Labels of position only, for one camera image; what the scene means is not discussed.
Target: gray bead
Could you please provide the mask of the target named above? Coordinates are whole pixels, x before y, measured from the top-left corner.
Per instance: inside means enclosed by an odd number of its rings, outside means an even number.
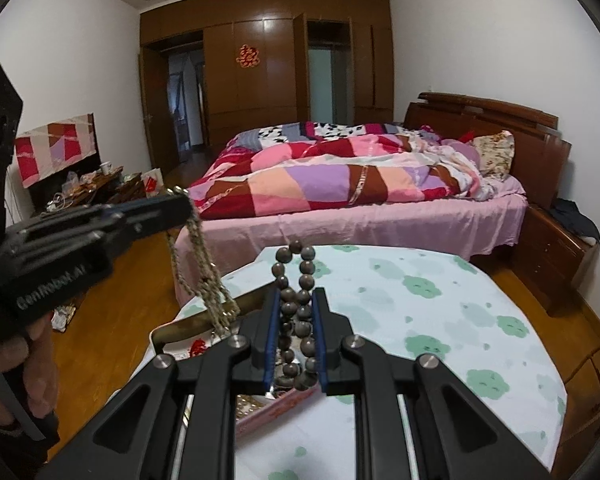
[[[283,316],[291,317],[298,310],[298,306],[293,302],[283,303],[282,307],[280,307]]]
[[[312,314],[311,306],[310,305],[299,306],[296,314],[298,314],[298,319],[300,321],[307,321],[308,319],[311,319],[311,314]]]
[[[293,388],[294,380],[292,377],[276,377],[276,386],[279,386],[280,388]]]
[[[315,249],[311,246],[311,245],[307,245],[307,247],[303,247],[302,251],[300,251],[300,257],[306,261],[306,262],[310,262],[311,260],[313,260],[315,258]]]
[[[284,274],[282,276],[278,276],[276,278],[276,287],[282,290],[283,288],[287,288],[289,286],[289,278]]]
[[[311,326],[311,323],[309,323],[307,321],[296,321],[296,323],[294,325],[294,333],[300,339],[311,335],[312,329],[313,329],[313,327]]]
[[[318,376],[316,374],[308,374],[307,372],[302,372],[300,374],[300,380],[307,388],[311,388],[315,383],[318,382]]]
[[[295,352],[290,348],[289,350],[283,350],[280,352],[280,357],[285,363],[292,363],[296,358]]]
[[[300,240],[293,240],[289,244],[289,249],[291,249],[293,254],[300,254],[300,251],[302,251],[302,242]]]
[[[306,305],[311,301],[311,294],[307,290],[298,290],[296,294],[296,303]]]
[[[308,357],[304,362],[304,369],[311,374],[315,374],[318,371],[318,361],[315,357]]]
[[[311,290],[315,285],[314,277],[310,274],[303,274],[298,280],[298,285],[300,285],[300,288],[303,288],[304,290]]]
[[[290,286],[288,286],[287,288],[282,289],[280,292],[280,298],[282,298],[282,301],[285,301],[285,303],[293,301],[296,298],[296,292]]]
[[[294,388],[296,390],[298,390],[299,392],[304,392],[305,390],[309,389],[309,387],[306,386],[304,384],[304,381],[302,380],[302,374],[300,374],[294,378]]]
[[[280,348],[281,350],[289,350],[290,346],[291,346],[291,338],[288,335],[281,335],[278,338],[278,348]]]
[[[288,247],[280,247],[276,251],[276,261],[281,264],[288,264],[293,259],[293,254],[291,253],[291,249]]]
[[[296,363],[289,363],[287,365],[283,365],[282,373],[287,377],[295,377],[300,373],[300,367]]]
[[[285,266],[280,262],[276,262],[271,266],[271,273],[277,278],[285,275]]]
[[[290,335],[292,330],[294,329],[294,324],[290,321],[285,321],[280,323],[280,333],[282,335]]]
[[[315,339],[313,337],[305,337],[300,342],[300,351],[305,357],[315,356]]]
[[[300,262],[300,272],[302,272],[303,274],[313,274],[315,272],[315,265],[313,262],[306,262],[304,260],[302,260]]]

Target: wooden nightstand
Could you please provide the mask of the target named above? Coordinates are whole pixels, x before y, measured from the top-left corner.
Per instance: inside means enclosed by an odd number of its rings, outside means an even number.
[[[544,210],[530,204],[513,251],[512,268],[552,314],[580,285],[599,246],[584,243]]]

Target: screw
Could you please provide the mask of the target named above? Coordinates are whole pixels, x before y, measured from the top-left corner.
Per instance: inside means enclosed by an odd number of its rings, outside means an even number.
[[[152,363],[156,368],[160,370],[165,370],[169,368],[172,364],[174,364],[175,361],[176,359],[174,359],[172,355],[158,354],[156,357],[153,358]]]
[[[418,357],[418,362],[423,368],[426,368],[427,370],[433,370],[434,368],[438,368],[440,359],[433,354],[423,354]]]
[[[346,346],[347,348],[351,348],[353,350],[360,348],[364,344],[365,344],[364,338],[358,334],[348,335],[348,336],[346,336],[346,338],[344,338],[344,346]]]
[[[249,343],[248,339],[241,334],[229,336],[227,341],[231,348],[244,348]]]

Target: bed headboard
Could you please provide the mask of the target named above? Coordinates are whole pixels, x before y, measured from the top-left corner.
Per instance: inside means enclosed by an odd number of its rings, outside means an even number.
[[[558,117],[534,108],[458,94],[423,92],[426,101],[411,103],[404,127],[417,130],[428,124],[446,138],[457,139],[468,131],[476,136],[509,130],[516,139],[511,174],[525,187],[530,202],[551,207],[570,143],[558,136]]]

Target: comforter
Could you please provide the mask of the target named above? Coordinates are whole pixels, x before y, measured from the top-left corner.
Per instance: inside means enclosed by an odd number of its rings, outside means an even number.
[[[244,132],[189,188],[207,220],[493,195],[462,153],[392,124],[295,123]]]

